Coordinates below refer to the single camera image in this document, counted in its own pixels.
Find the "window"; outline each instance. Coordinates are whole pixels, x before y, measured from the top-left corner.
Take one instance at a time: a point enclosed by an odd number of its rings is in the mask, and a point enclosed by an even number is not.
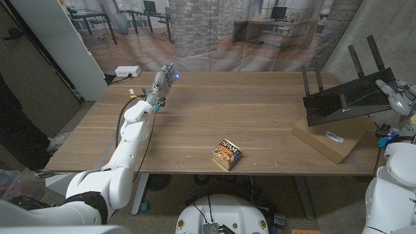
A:
[[[261,4],[260,14],[262,16],[270,15],[272,13],[272,9],[273,9],[274,5],[275,5],[274,0],[264,0]]]
[[[71,7],[74,9],[86,9],[84,0],[63,0],[65,7]]]
[[[143,0],[116,0],[116,2],[120,10],[144,10]]]

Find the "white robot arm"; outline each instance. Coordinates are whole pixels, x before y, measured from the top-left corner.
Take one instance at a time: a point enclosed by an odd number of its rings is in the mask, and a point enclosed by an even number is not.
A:
[[[149,116],[164,106],[179,75],[173,63],[156,74],[145,101],[126,110],[121,141],[109,163],[97,170],[77,174],[67,189],[66,200],[60,207],[26,211],[0,201],[0,226],[79,226],[101,225],[115,212],[127,205],[133,189],[133,174],[138,149],[150,134]]]
[[[408,231],[416,228],[416,86],[397,81],[400,92],[394,92],[381,80],[376,84],[403,120],[379,141],[387,164],[367,188],[363,234],[414,233]]]

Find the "desk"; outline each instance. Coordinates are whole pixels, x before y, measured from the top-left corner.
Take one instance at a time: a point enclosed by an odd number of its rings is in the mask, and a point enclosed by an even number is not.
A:
[[[299,27],[303,25],[308,25],[308,30],[305,34],[304,41],[302,42],[302,47],[308,47],[312,43],[313,35],[318,27],[319,18],[316,19],[307,19],[304,21],[295,21],[293,23],[288,21],[274,21],[267,16],[255,16],[249,19],[239,19],[234,21],[234,30],[233,30],[233,41],[245,40],[247,35],[248,24],[254,24],[256,36],[259,36],[263,31],[264,25],[281,25],[288,26],[290,28]]]
[[[168,31],[169,42],[174,43],[174,41],[170,37],[170,27],[169,27],[170,16],[162,15],[162,14],[147,13],[147,12],[139,12],[139,11],[135,11],[135,10],[121,10],[121,12],[129,13],[131,15],[131,18],[133,20],[133,25],[135,26],[136,34],[138,34],[138,32],[137,32],[135,14],[140,14],[141,16],[147,16],[148,17],[148,23],[149,23],[149,28],[150,28],[151,32],[153,32],[153,28],[151,27],[150,17],[165,19],[166,20],[166,28],[167,28],[167,31]]]
[[[88,23],[88,21],[86,20],[87,18],[91,18],[91,17],[105,17],[105,20],[107,22],[110,22],[110,18],[108,15],[99,12],[97,10],[88,10],[88,12],[82,13],[82,14],[73,14],[72,12],[70,12],[70,16],[72,19],[84,19],[84,23],[86,28],[88,29],[88,32],[92,35],[91,32],[91,28],[90,25]],[[112,36],[112,40],[114,41],[114,44],[117,44],[117,40],[116,40],[116,36],[114,35],[114,32],[112,31],[112,27],[110,23],[107,23],[109,25],[109,29],[111,32],[111,36]]]
[[[370,176],[378,148],[368,132],[340,165],[291,133],[306,115],[301,72],[179,72],[181,75],[155,117],[149,150],[138,154],[139,186],[148,174],[246,174],[274,176]],[[129,89],[149,88],[155,72],[108,87],[47,167],[81,172],[107,163],[114,151],[114,132]],[[318,92],[315,73],[308,72],[311,93]],[[322,73],[325,88],[339,84]],[[230,170],[211,158],[223,138],[242,149]],[[136,197],[138,209],[141,197]]]

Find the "concrete floor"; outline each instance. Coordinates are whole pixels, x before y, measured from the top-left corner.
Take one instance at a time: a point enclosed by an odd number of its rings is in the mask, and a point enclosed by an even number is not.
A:
[[[82,109],[60,131],[72,131],[88,112],[94,102],[84,102]],[[23,176],[34,183],[44,184],[43,179],[36,179],[28,169]],[[247,179],[247,175],[237,176],[237,181]],[[306,182],[316,218],[304,217],[302,204],[290,176],[253,176],[263,196],[276,205],[279,212],[286,216],[287,226],[277,233],[292,233],[292,229],[321,230],[322,233],[361,233],[365,223],[365,190],[369,183],[359,183],[352,177],[307,177]],[[144,201],[148,211],[133,216],[130,213],[133,196],[129,204],[118,210],[109,220],[109,224],[124,226],[132,233],[173,233],[177,218],[186,207],[185,201],[193,196],[198,198],[208,194],[227,193],[244,198],[242,192],[228,182],[210,179],[208,184],[197,185],[193,175],[173,175],[170,184],[161,191],[148,190]],[[45,188],[42,202],[49,204],[64,201],[64,197]]]

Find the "label on box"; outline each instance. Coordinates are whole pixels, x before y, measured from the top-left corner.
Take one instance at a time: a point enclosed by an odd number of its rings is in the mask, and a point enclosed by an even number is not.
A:
[[[344,141],[344,138],[342,138],[340,136],[337,136],[337,135],[331,133],[330,131],[326,131],[325,136],[331,138],[332,140],[334,140],[336,142],[343,143],[343,141]]]

